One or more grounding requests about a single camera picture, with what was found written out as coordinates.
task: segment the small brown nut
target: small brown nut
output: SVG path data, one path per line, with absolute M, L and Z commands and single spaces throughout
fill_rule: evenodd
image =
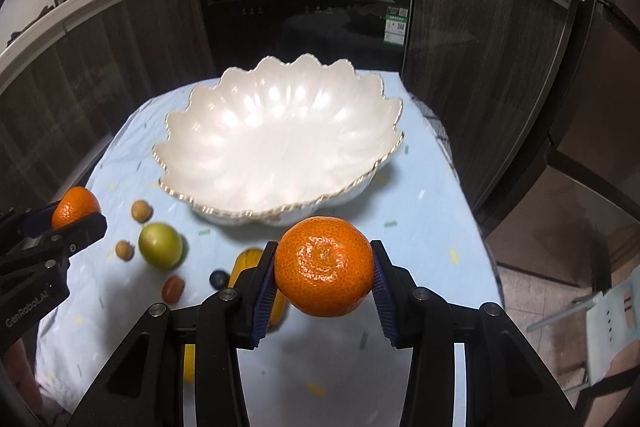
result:
M 128 261 L 133 257 L 133 247 L 129 241 L 118 241 L 116 243 L 116 255 L 123 261 Z
M 184 292 L 184 280 L 172 275 L 162 286 L 162 300 L 167 304 L 175 304 Z
M 145 223 L 153 214 L 151 206 L 145 200 L 135 201 L 131 205 L 131 217 L 139 223 Z

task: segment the lime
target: lime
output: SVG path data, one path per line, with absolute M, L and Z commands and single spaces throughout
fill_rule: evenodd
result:
M 182 258 L 182 238 L 166 223 L 145 225 L 138 238 L 138 248 L 149 264 L 164 270 L 173 268 Z

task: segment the blueberry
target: blueberry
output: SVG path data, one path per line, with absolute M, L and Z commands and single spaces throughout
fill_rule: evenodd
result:
M 213 270 L 209 275 L 209 284 L 214 290 L 222 290 L 229 285 L 229 274 L 224 270 Z

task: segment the appliance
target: appliance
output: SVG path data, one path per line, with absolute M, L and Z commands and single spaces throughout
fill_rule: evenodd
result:
M 200 0 L 216 72 L 315 55 L 402 71 L 412 0 Z

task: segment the tangerine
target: tangerine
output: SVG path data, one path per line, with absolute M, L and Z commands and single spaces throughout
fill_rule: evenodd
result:
M 337 217 L 309 217 L 276 248 L 278 289 L 307 315 L 340 317 L 356 309 L 373 286 L 369 241 Z
M 92 191 L 84 187 L 72 187 L 62 196 L 51 216 L 53 230 L 66 227 L 83 217 L 100 212 L 100 203 Z

